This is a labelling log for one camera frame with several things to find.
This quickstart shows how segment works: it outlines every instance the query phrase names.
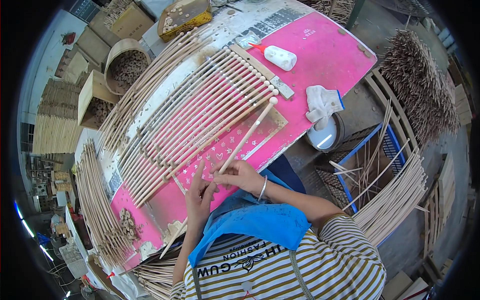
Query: red bottle cap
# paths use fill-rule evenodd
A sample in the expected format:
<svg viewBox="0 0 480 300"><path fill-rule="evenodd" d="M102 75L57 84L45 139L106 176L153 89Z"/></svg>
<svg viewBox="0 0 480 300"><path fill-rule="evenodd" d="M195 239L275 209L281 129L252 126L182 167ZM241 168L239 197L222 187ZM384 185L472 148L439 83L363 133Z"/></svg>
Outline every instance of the red bottle cap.
<svg viewBox="0 0 480 300"><path fill-rule="evenodd" d="M265 51L265 49L268 47L268 46L260 46L260 45L255 45L255 44L252 44L252 43L249 43L249 44L250 44L251 46L253 46L253 47L255 47L255 48L259 49L259 50L260 50L260 52L262 52L262 53L263 53L263 52Z"/></svg>

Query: wooden barrel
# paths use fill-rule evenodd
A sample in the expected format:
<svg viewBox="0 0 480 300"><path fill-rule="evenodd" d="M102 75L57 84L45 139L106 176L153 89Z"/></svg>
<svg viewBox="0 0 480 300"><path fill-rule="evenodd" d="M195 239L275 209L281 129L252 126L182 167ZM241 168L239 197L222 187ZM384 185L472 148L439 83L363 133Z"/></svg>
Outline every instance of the wooden barrel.
<svg viewBox="0 0 480 300"><path fill-rule="evenodd" d="M130 50L137 50L145 55L145 62L148 66L151 63L150 57L144 51L140 43L133 38L126 38L120 40L115 45L113 45L110 53L107 58L107 65L105 66L105 81L107 82L107 88L116 95L124 95L127 90L120 85L120 83L113 78L113 70L111 68L112 63L115 61L115 58L120 56L122 53L125 53Z"/></svg>

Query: blue apron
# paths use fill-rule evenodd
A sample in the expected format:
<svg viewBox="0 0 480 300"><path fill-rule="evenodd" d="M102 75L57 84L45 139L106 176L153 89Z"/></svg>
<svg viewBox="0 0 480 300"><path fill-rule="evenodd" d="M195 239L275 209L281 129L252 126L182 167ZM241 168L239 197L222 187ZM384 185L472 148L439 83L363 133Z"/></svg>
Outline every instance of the blue apron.
<svg viewBox="0 0 480 300"><path fill-rule="evenodd" d="M267 175L270 181L291 190L267 169L260 175ZM275 229L265 228L266 221L274 224ZM210 214L204 236L188 260L195 268L213 242L229 233L256 237L296 251L310 226L301 210L289 204L267 204L265 199L258 201L252 194L238 190Z"/></svg>

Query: fluorescent light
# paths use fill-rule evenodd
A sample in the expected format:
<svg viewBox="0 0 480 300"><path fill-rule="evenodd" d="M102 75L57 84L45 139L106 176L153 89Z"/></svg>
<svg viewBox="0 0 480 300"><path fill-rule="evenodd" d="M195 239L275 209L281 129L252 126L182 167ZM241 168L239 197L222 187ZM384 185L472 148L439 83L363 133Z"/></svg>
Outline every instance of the fluorescent light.
<svg viewBox="0 0 480 300"><path fill-rule="evenodd" d="M28 227L27 225L27 222L25 222L25 220L22 220L22 223L23 225L25 226L25 228L27 229L28 233L30 233L30 235L33 237L35 237L35 235L33 234L33 232L30 230L30 228Z"/></svg>
<svg viewBox="0 0 480 300"><path fill-rule="evenodd" d="M17 213L18 213L18 216L20 217L20 219L23 219L24 217L22 216L22 213L20 212L20 208L18 208L17 202L15 202L15 208L17 209Z"/></svg>
<svg viewBox="0 0 480 300"><path fill-rule="evenodd" d="M53 258L50 256L50 254L47 252L47 250L45 248L43 248L42 245L40 245L40 248L43 250L43 252L48 256L48 258L53 261Z"/></svg>
<svg viewBox="0 0 480 300"><path fill-rule="evenodd" d="M330 134L330 135L328 135L326 138L324 138L324 140L323 140L323 141L321 141L321 142L320 142L320 144L318 144L318 145L317 145L317 147L319 147L319 148L320 148L320 146L321 146L321 145L323 145L323 144L324 144L326 141L328 141L328 139L329 139L329 138L331 138L331 137L332 137L332 135L331 135L331 134Z"/></svg>

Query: silver bangle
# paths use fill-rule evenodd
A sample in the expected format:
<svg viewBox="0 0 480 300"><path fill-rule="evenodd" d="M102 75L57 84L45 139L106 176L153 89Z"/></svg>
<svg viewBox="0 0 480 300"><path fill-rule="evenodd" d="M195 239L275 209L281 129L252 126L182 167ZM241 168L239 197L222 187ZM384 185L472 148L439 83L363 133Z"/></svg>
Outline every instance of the silver bangle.
<svg viewBox="0 0 480 300"><path fill-rule="evenodd" d="M260 201L260 199L263 197L266 187L267 187L267 176L265 175L264 187L262 187L262 192L260 193L260 196L258 196L258 201Z"/></svg>

